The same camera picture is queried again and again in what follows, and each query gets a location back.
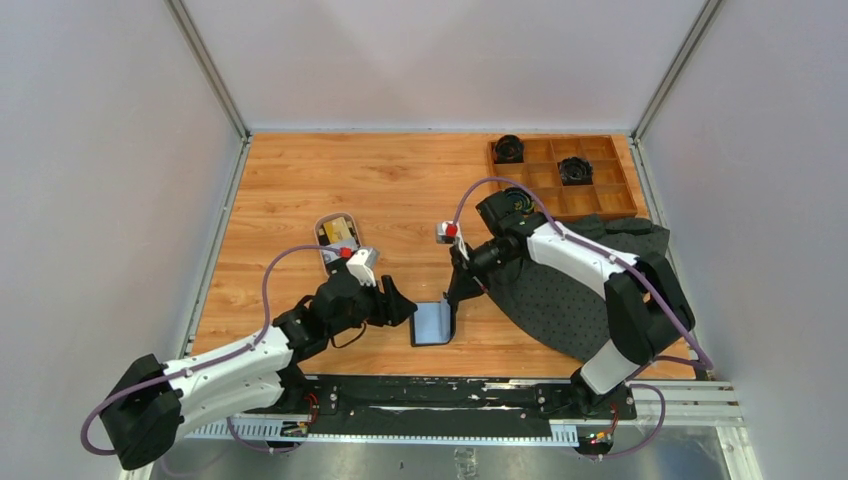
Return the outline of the black card holder wallet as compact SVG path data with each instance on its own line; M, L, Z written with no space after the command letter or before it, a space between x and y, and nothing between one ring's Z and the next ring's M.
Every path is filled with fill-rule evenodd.
M412 347L446 345L454 338L455 313L446 298L417 303L409 321Z

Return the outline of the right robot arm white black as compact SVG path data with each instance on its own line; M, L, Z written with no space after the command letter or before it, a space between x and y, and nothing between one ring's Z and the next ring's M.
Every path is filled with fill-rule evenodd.
M558 271L604 302L609 337L571 376L566 391L566 405L580 415L601 414L612 394L679 339L700 348L692 335L694 315L664 255L603 246L555 220L542 204L529 214L517 211L504 192L489 195L476 210L492 236L477 248L463 239L457 217L436 227L438 242L450 247L445 300L451 312L487 293L489 275L516 260Z

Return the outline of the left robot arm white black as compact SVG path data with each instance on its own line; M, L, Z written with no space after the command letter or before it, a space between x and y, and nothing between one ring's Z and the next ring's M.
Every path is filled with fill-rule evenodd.
M112 455L125 470L155 462L201 426L248 410L298 411L306 400L299 362L365 325L398 326L417 306L388 275L363 285L346 271L248 337L204 354L134 360L98 411Z

